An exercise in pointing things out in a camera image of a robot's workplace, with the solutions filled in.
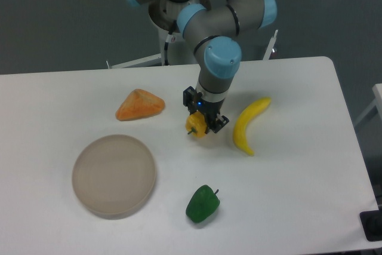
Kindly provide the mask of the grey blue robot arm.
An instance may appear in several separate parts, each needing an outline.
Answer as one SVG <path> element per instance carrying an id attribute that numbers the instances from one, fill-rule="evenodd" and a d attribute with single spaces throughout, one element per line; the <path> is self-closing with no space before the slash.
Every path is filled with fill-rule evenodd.
<path id="1" fill-rule="evenodd" d="M 201 0 L 127 1 L 132 6 L 166 1 L 163 16 L 169 22 L 168 33 L 181 35 L 201 69 L 196 87 L 184 90 L 183 104 L 190 114 L 201 114 L 202 133 L 219 132 L 229 122 L 220 109 L 242 59 L 234 37 L 272 24 L 277 16 L 276 1 L 226 0 L 225 6 L 214 10 Z"/>

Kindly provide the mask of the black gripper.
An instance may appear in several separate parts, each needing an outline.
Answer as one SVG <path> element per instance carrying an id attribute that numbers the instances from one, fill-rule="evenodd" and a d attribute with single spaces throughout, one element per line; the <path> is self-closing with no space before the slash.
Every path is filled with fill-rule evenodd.
<path id="1" fill-rule="evenodd" d="M 189 114 L 193 114 L 199 111 L 205 116 L 206 129 L 205 132 L 218 133 L 223 127 L 229 123 L 229 119 L 220 115 L 220 109 L 224 100 L 219 102 L 209 102 L 202 98 L 201 93 L 197 93 L 196 90 L 189 86 L 183 91 L 183 105 L 187 107 Z"/>

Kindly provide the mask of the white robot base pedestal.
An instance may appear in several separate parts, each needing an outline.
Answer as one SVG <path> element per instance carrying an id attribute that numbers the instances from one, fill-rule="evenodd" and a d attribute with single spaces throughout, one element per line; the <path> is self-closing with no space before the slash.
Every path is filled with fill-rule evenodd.
<path id="1" fill-rule="evenodd" d="M 202 4 L 207 9 L 211 8 L 210 0 L 189 0 L 185 3 L 157 0 L 150 3 L 148 12 L 150 21 L 158 31 L 160 53 L 116 64 L 110 68 L 195 64 L 193 52 L 187 46 L 175 24 L 179 12 L 190 4 Z"/>

